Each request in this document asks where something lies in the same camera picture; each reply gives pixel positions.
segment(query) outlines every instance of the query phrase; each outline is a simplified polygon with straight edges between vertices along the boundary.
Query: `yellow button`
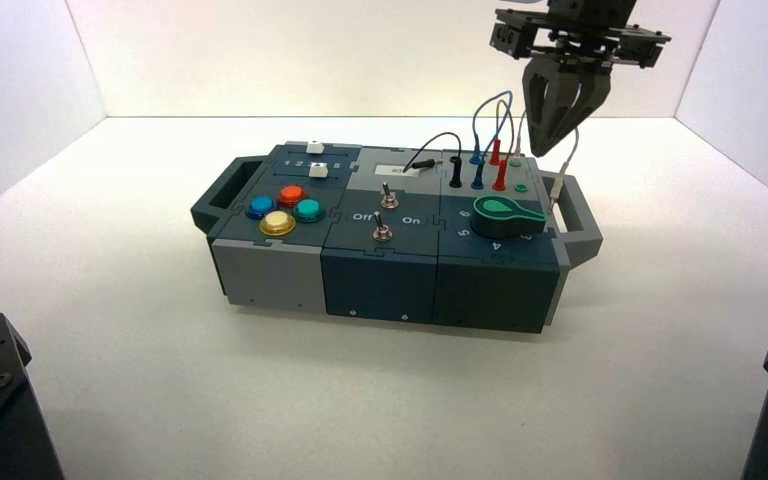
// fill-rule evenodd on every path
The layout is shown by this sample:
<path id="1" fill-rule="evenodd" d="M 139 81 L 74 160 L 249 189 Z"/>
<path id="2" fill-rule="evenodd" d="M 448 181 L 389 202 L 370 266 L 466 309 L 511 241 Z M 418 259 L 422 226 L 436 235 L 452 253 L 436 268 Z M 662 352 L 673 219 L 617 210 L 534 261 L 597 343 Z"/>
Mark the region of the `yellow button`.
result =
<path id="1" fill-rule="evenodd" d="M 296 228 L 296 219 L 287 214 L 287 212 L 272 212 L 260 221 L 260 231 L 270 237 L 280 237 L 286 235 Z"/>

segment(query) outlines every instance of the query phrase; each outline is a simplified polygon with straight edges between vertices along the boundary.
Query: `carrying handle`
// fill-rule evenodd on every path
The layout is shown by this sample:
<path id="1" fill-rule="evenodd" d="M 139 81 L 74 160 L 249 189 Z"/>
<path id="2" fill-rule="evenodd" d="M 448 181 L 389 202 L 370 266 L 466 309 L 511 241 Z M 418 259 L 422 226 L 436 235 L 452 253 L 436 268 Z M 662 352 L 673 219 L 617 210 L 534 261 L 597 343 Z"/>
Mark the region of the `carrying handle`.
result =
<path id="1" fill-rule="evenodd" d="M 193 222 L 205 234 L 225 215 L 234 199 L 254 176 L 258 167 L 266 160 L 265 156 L 239 157 L 214 180 L 210 188 L 190 209 Z"/>
<path id="2" fill-rule="evenodd" d="M 555 181 L 555 174 L 540 171 L 540 176 L 546 190 L 550 190 Z M 570 268 L 575 268 L 599 253 L 602 232 L 593 218 L 584 194 L 581 193 L 578 181 L 572 175 L 564 175 L 564 186 L 558 197 L 558 210 L 567 226 L 567 231 L 559 233 L 558 237 L 566 245 Z"/>

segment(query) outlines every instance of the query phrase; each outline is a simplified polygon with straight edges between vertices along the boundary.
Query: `white table surface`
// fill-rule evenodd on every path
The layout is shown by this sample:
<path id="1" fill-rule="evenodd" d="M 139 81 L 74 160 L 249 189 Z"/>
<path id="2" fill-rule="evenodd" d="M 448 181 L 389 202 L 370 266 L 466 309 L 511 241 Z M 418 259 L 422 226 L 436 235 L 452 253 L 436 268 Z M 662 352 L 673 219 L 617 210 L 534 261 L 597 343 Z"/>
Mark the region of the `white table surface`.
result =
<path id="1" fill-rule="evenodd" d="M 471 144 L 452 118 L 108 119 L 0 196 L 0 311 L 67 475 L 736 478 L 768 189 L 674 120 L 584 125 L 570 173 L 605 243 L 542 335 L 227 304 L 189 208 L 234 156 L 444 129 Z"/>

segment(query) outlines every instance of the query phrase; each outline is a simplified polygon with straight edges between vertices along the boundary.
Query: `electronics test box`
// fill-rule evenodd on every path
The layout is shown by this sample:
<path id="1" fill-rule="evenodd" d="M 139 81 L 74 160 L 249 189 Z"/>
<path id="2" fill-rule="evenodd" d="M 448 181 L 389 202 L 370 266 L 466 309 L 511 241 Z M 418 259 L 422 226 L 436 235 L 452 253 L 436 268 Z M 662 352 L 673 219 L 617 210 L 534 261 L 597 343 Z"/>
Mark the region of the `electronics test box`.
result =
<path id="1" fill-rule="evenodd" d="M 474 189 L 469 162 L 451 186 L 456 152 L 426 150 L 432 167 L 403 171 L 414 153 L 288 142 L 235 159 L 191 210 L 228 301 L 541 332 L 569 271 L 602 244 L 575 178 L 558 200 L 562 231 L 547 195 L 555 174 L 533 158 L 510 156 L 503 184 Z"/>

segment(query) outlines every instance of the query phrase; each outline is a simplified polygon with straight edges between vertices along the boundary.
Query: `blue cable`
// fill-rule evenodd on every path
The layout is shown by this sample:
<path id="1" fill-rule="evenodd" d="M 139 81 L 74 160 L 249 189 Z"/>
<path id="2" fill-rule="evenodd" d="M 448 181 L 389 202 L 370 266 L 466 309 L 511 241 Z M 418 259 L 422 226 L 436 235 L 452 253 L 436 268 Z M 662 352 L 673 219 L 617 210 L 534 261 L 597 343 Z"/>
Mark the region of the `blue cable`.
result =
<path id="1" fill-rule="evenodd" d="M 502 132 L 502 127 L 505 125 L 505 122 L 502 122 L 502 124 L 499 125 L 499 128 L 496 130 L 496 134 L 493 135 L 493 138 L 490 139 L 490 143 L 487 144 L 487 148 L 484 149 L 484 156 L 480 156 L 481 155 L 481 150 L 480 150 L 481 149 L 481 145 L 479 145 L 479 143 L 481 143 L 481 141 L 478 139 L 478 130 L 475 127 L 475 120 L 478 118 L 478 114 L 481 113 L 481 110 L 484 107 L 489 105 L 490 102 L 492 102 L 493 100 L 498 100 L 499 98 L 501 98 L 501 97 L 503 97 L 505 95 L 508 96 L 508 107 L 505 109 L 505 114 L 506 115 L 510 115 L 510 113 L 511 113 L 511 105 L 514 102 L 514 94 L 511 93 L 510 90 L 505 90 L 504 92 L 502 92 L 502 93 L 500 93 L 498 95 L 495 95 L 493 97 L 488 98 L 487 100 L 484 101 L 484 103 L 482 103 L 478 107 L 478 110 L 476 110 L 475 113 L 472 115 L 472 135 L 473 135 L 473 137 L 475 137 L 475 147 L 473 148 L 472 158 L 469 160 L 469 163 L 471 163 L 473 165 L 478 165 L 484 159 L 484 157 L 487 156 L 487 152 L 490 150 L 490 147 L 493 145 L 493 140 L 495 140 L 496 137 L 499 136 L 499 133 Z"/>
<path id="2" fill-rule="evenodd" d="M 487 143 L 487 148 L 484 149 L 484 154 L 482 155 L 479 151 L 481 145 L 479 145 L 480 140 L 478 139 L 478 131 L 475 128 L 475 119 L 478 117 L 478 113 L 481 112 L 482 108 L 486 107 L 493 100 L 498 100 L 504 95 L 508 96 L 507 106 L 505 107 L 505 115 L 502 117 L 502 122 L 499 124 L 498 128 L 496 128 L 496 134 L 493 135 L 493 138 L 491 138 L 490 142 Z M 505 120 L 510 118 L 511 123 L 513 123 L 513 118 L 511 117 L 511 104 L 513 104 L 513 101 L 514 94 L 511 93 L 510 90 L 505 90 L 504 92 L 494 97 L 488 98 L 487 101 L 478 107 L 478 110 L 476 110 L 475 114 L 472 116 L 472 134 L 475 137 L 475 147 L 473 148 L 472 158 L 469 160 L 469 163 L 477 165 L 477 168 L 475 169 L 475 178 L 472 180 L 471 185 L 473 190 L 482 190 L 484 188 L 484 179 L 482 178 L 484 175 L 484 159 L 487 157 L 487 152 L 490 151 L 490 147 L 493 146 L 493 141 L 496 140 L 499 137 L 499 134 L 502 132 L 502 128 L 505 126 Z"/>

